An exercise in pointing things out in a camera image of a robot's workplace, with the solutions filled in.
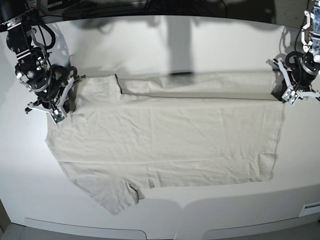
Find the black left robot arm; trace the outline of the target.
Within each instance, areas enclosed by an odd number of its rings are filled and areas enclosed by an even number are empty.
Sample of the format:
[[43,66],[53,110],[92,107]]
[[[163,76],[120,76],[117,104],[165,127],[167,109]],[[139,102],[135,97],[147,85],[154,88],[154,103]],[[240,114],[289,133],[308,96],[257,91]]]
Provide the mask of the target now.
[[294,41],[294,50],[284,60],[272,60],[283,80],[281,88],[274,88],[271,94],[278,101],[290,105],[297,100],[320,99],[320,92],[312,87],[312,82],[320,74],[320,2],[313,2],[312,11],[309,5],[310,1],[307,1],[303,21]]

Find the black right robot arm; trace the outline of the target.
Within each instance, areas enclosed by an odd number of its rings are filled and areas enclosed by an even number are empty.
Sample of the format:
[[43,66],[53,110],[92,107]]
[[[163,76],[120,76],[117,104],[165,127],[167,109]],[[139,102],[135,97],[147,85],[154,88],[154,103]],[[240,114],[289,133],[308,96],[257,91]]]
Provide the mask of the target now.
[[74,66],[50,63],[48,51],[54,47],[56,36],[38,12],[25,3],[4,0],[0,2],[0,24],[7,31],[8,48],[16,55],[16,78],[37,96],[25,112],[37,107],[50,112],[72,112],[75,109],[72,88],[78,71]]

